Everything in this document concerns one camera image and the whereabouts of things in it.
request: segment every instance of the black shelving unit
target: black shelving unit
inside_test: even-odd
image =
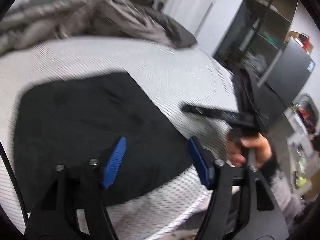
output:
[[[297,3],[298,0],[244,0],[214,58],[224,66],[248,57],[260,60],[261,68],[252,68],[258,77],[262,76],[284,44]]]

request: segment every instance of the mattress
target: mattress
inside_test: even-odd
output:
[[[175,50],[150,41],[86,36],[48,41],[0,58],[0,140],[11,165],[17,107],[25,90],[47,81],[114,71],[127,71],[182,135],[197,136],[205,148],[225,158],[230,127],[182,113],[180,107],[190,103],[236,110],[227,70],[197,48]],[[199,212],[210,194],[191,166],[145,195],[108,207],[108,213],[120,240],[160,239]],[[19,202],[2,161],[0,204],[23,232]],[[81,230],[88,233],[83,210],[77,213]]]

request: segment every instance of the box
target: box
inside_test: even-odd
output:
[[[307,42],[307,39],[309,38],[305,34],[294,32],[294,31],[289,31],[287,33],[287,36],[285,37],[284,41],[288,42],[290,37],[294,38],[297,41],[297,43],[300,44],[301,47],[304,47],[304,45]],[[310,55],[312,50],[313,50],[313,46],[310,42],[308,42],[307,47],[305,48],[305,51]]]

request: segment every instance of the floor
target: floor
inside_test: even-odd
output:
[[[275,148],[280,167],[287,178],[290,178],[290,157],[287,137],[293,133],[294,131],[284,115],[269,129],[268,133],[269,139]]]

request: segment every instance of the human hand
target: human hand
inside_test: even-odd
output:
[[[240,143],[244,147],[256,149],[256,166],[258,169],[272,157],[270,144],[267,138],[263,137],[260,133],[255,136],[242,137]],[[245,163],[246,159],[242,156],[241,147],[235,145],[230,140],[229,135],[227,136],[227,149],[230,161],[234,166],[239,167]]]

